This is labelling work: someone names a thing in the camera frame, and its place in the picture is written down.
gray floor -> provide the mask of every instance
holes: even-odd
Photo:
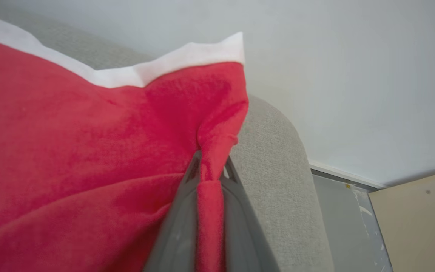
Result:
[[[335,272],[392,272],[368,191],[313,175]]]

towel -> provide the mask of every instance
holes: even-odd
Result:
[[[142,270],[197,150],[196,270],[224,270],[243,65],[237,33],[94,70],[0,20],[0,271]]]

upholstered fabric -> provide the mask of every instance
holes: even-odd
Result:
[[[44,45],[95,69],[131,66],[152,57],[65,24],[0,6],[0,18]],[[249,112],[231,158],[283,272],[331,272],[333,261],[304,147],[274,107],[249,95]]]

white stripe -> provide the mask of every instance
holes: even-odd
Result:
[[[219,62],[245,63],[241,32],[220,43],[187,45],[151,62],[130,67],[94,70],[53,49],[47,48],[27,31],[0,20],[0,43],[10,48],[41,57],[68,69],[88,82],[107,88],[121,86],[145,87],[159,76],[186,67]]]

baseboard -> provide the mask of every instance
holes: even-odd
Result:
[[[367,185],[367,186],[370,186],[373,188],[377,188],[377,189],[388,188],[388,186],[385,184],[380,184],[378,182],[371,181],[370,179],[359,177],[357,175],[350,174],[348,172],[344,172],[342,170],[330,167],[328,165],[321,164],[321,163],[313,161],[313,160],[309,160],[309,164],[310,164],[311,169],[314,169],[314,170],[317,170],[320,172],[324,172],[324,173],[327,173],[327,174],[330,174],[333,176],[337,176],[337,177],[342,178],[342,179],[348,179],[349,181],[354,181],[354,182],[357,182],[359,184],[364,184],[364,185]]]

